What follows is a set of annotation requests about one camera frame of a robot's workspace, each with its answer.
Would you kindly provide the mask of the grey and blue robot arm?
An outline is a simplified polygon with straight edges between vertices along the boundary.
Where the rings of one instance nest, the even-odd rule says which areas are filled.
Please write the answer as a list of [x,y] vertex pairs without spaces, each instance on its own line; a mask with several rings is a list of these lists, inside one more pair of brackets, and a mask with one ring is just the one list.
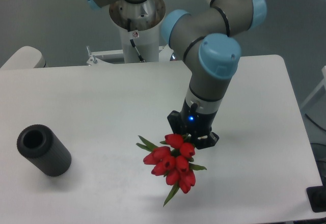
[[264,22],[266,1],[208,0],[208,10],[197,16],[185,10],[167,14],[163,0],[87,2],[109,8],[126,63],[157,62],[158,39],[166,41],[192,73],[182,110],[168,115],[172,131],[190,135],[197,149],[214,146],[219,137],[211,126],[241,56],[234,36]]

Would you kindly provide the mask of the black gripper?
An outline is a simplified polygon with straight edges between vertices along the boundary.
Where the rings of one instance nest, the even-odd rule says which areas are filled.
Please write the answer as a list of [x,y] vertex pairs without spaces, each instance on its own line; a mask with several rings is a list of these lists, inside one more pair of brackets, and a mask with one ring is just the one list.
[[210,148],[216,145],[219,136],[212,132],[212,123],[217,112],[204,114],[198,103],[188,105],[184,102],[182,110],[172,111],[167,119],[174,134],[189,134],[190,142],[197,149]]

